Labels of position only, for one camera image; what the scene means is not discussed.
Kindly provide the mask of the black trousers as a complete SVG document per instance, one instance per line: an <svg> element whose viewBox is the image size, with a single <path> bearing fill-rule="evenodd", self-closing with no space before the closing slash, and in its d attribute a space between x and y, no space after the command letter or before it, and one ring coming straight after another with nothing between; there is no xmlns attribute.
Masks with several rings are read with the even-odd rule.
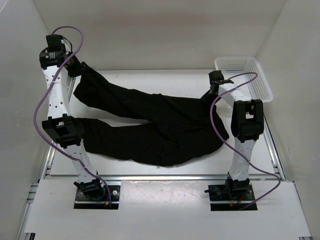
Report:
<svg viewBox="0 0 320 240"><path fill-rule="evenodd" d="M92 118L80 118L87 152L118 160L171 167L217 151L229 134L215 99L149 94L107 81L84 64L74 96L91 108L144 124L110 126Z"/></svg>

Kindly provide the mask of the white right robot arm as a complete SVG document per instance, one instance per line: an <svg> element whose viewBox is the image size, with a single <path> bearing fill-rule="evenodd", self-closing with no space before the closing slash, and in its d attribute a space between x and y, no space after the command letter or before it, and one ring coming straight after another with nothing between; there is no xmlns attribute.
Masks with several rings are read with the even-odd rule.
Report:
<svg viewBox="0 0 320 240"><path fill-rule="evenodd" d="M208 192L215 201L243 198L250 191L249 166L256 141L264 132L263 102L251 99L237 89L231 80L212 80L206 97L215 94L217 98L210 106L211 125L221 139L214 124L213 108L222 98L232 107L230 129L234 136L233 160L223 185L212 185Z"/></svg>

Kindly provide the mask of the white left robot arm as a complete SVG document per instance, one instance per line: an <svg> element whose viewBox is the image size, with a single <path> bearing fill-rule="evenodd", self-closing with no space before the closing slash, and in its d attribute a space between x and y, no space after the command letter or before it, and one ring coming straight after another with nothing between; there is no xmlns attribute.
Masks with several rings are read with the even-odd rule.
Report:
<svg viewBox="0 0 320 240"><path fill-rule="evenodd" d="M88 198L100 200L106 191L84 148L83 125L71 115L67 88L68 81L83 73L85 64L70 50L50 51L48 48L40 52L39 61L50 91L47 119L42 121L42 128L72 160L78 174L74 183L78 190Z"/></svg>

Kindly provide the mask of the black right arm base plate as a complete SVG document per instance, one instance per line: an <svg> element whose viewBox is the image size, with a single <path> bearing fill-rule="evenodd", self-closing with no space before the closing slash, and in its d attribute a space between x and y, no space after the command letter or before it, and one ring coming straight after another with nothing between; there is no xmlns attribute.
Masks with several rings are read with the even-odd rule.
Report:
<svg viewBox="0 0 320 240"><path fill-rule="evenodd" d="M228 193L225 185L208 185L204 190L208 194L210 210L212 212L239 211L251 202L255 201L255 194L251 185L248 190Z"/></svg>

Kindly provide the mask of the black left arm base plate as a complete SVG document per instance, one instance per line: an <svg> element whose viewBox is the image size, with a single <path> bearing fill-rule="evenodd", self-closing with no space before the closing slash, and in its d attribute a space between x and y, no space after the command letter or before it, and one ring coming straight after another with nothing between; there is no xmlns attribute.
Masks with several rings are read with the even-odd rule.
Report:
<svg viewBox="0 0 320 240"><path fill-rule="evenodd" d="M90 183L73 183L76 187L76 194L73 208L83 210L118 210L121 195L121 186L118 184L108 185L109 192L105 185L98 184L97 180Z"/></svg>

